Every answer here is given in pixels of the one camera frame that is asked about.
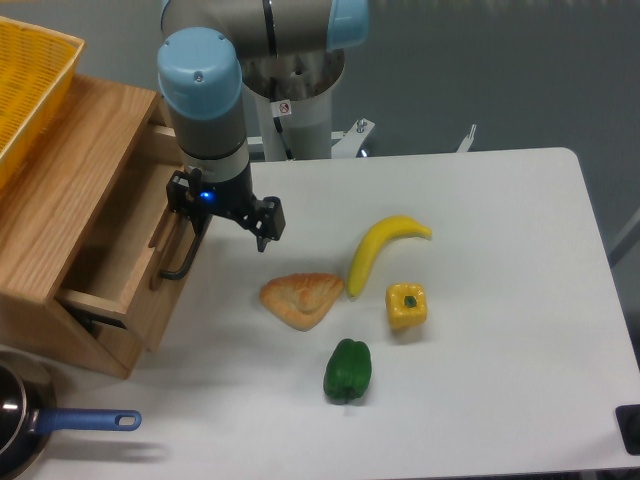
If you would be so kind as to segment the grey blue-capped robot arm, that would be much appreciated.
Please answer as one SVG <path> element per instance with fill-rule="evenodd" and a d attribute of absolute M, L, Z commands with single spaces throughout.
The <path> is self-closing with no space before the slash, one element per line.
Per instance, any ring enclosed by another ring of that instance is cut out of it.
<path fill-rule="evenodd" d="M 364 1 L 164 4 L 158 83 L 183 163 L 167 197 L 197 236 L 218 216 L 259 246 L 280 238 L 280 200 L 253 192 L 243 93 L 256 100 L 267 159 L 329 157 L 331 94 L 369 24 Z"/>

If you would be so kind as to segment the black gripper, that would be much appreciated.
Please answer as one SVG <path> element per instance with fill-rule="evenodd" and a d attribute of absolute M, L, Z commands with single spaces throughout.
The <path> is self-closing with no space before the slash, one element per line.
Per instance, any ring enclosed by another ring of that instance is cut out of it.
<path fill-rule="evenodd" d="M 169 209 L 187 218 L 196 235 L 208 228 L 211 216 L 233 220 L 256 237 L 257 250 L 279 241 L 286 220 L 279 197 L 258 199 L 253 193 L 247 159 L 207 160 L 175 170 L 166 185 Z"/>

